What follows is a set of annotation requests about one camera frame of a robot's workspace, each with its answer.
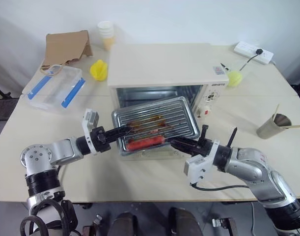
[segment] yellow object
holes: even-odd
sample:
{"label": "yellow object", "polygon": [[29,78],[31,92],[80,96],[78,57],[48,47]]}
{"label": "yellow object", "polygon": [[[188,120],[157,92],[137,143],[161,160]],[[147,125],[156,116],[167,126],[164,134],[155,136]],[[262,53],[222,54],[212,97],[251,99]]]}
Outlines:
{"label": "yellow object", "polygon": [[90,74],[93,76],[94,79],[98,81],[103,81],[107,77],[107,63],[103,62],[102,60],[98,60],[90,68]]}
{"label": "yellow object", "polygon": [[228,86],[230,87],[237,86],[243,80],[243,75],[236,70],[229,72],[227,76],[229,78]]}

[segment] table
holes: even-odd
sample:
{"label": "table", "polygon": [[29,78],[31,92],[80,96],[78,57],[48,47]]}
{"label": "table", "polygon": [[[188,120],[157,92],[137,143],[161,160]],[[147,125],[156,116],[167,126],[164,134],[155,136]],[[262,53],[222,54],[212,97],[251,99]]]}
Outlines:
{"label": "table", "polygon": [[[230,58],[241,57],[226,50],[227,47],[214,47],[223,63]],[[95,60],[96,58],[84,58],[78,62],[77,67],[83,69],[83,76]],[[237,126],[239,131],[233,145],[253,147],[265,153],[270,164],[283,174],[300,198],[300,129],[284,131],[268,140],[262,140],[255,134],[256,128],[272,115],[278,103],[280,112],[288,115],[293,124],[300,124],[300,99],[287,82],[284,83],[284,78],[274,65],[253,62],[247,67],[255,68],[254,74],[258,79],[245,79],[239,87],[224,92],[203,121],[210,126],[207,138],[218,139],[225,144],[233,128]],[[267,83],[260,76],[260,71],[264,74],[268,71],[271,81],[277,82],[279,87],[270,90],[263,86]],[[70,112],[67,114],[37,110],[27,104],[24,95],[20,97],[0,135],[0,201],[26,200],[28,194],[24,179],[25,168],[20,163],[21,151],[32,144],[48,144],[71,136],[82,136],[81,120],[85,108],[99,112],[99,125],[106,130],[113,128],[110,118],[113,105],[107,83],[96,82],[92,78],[90,80],[88,74],[85,78],[89,86],[82,88],[70,104]],[[23,90],[23,94],[29,91],[33,80],[35,76]],[[261,89],[252,91],[252,87]],[[61,169],[59,178],[67,199],[73,202],[255,200],[248,189],[218,192],[192,189],[183,174],[187,155],[175,155],[175,159],[124,161],[116,144],[111,144],[111,147],[110,151],[97,156],[90,154]],[[214,168],[200,184],[204,187],[220,187],[243,182]]]}
{"label": "table", "polygon": [[[246,57],[234,53],[232,46],[213,46],[213,52],[219,62],[228,68],[241,66],[248,60]],[[297,93],[289,86],[286,79],[278,71],[275,65],[269,63],[263,65],[251,61],[242,70],[243,81],[236,88],[227,88],[224,96],[297,96]]]}
{"label": "table", "polygon": [[[78,96],[86,96],[86,95],[99,95],[99,96],[109,96],[109,89],[107,87],[107,81],[96,81],[90,75],[90,67],[93,63],[95,63],[98,59],[102,59],[103,61],[108,62],[108,53],[103,49],[92,45],[93,56],[82,56],[81,60],[78,62],[74,62],[69,64],[68,66],[73,66],[79,69],[82,69],[82,77],[85,79],[85,83],[83,87],[79,90]],[[36,70],[32,79],[28,82],[28,84],[22,90],[22,94],[28,94],[29,91],[34,88],[34,86],[44,77],[44,74],[40,72],[39,68]],[[38,92],[38,95],[51,95],[49,91],[52,91],[50,88],[44,87]]]}

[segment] sausage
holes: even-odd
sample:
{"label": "sausage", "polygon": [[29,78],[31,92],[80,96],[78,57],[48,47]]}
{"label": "sausage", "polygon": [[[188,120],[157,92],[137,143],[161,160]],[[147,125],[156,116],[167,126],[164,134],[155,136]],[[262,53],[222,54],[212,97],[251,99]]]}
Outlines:
{"label": "sausage", "polygon": [[147,147],[155,146],[158,144],[163,144],[165,142],[165,138],[163,135],[158,135],[153,138],[142,139],[139,141],[133,141],[127,144],[127,149],[129,151],[140,150]]}

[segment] toaster oven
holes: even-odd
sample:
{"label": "toaster oven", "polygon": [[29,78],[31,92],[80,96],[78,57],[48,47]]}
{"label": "toaster oven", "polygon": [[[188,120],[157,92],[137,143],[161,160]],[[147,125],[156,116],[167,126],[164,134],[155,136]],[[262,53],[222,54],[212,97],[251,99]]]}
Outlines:
{"label": "toaster oven", "polygon": [[209,44],[114,45],[108,87],[114,108],[183,96],[197,117],[228,84]]}

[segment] power strip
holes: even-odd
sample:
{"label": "power strip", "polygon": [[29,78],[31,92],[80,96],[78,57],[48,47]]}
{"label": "power strip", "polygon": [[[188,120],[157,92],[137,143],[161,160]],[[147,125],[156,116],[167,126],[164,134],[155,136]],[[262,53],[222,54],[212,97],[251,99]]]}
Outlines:
{"label": "power strip", "polygon": [[[234,51],[235,51],[235,53],[238,53],[247,58],[250,58],[250,57],[253,57],[254,55],[256,55],[257,49],[259,49],[259,48],[256,46],[253,46],[251,44],[240,41],[234,48]],[[271,61],[274,53],[271,53],[264,49],[262,49],[262,50],[263,50],[263,53],[261,55],[256,56],[253,60],[256,60],[257,62],[260,62],[265,65]]]}

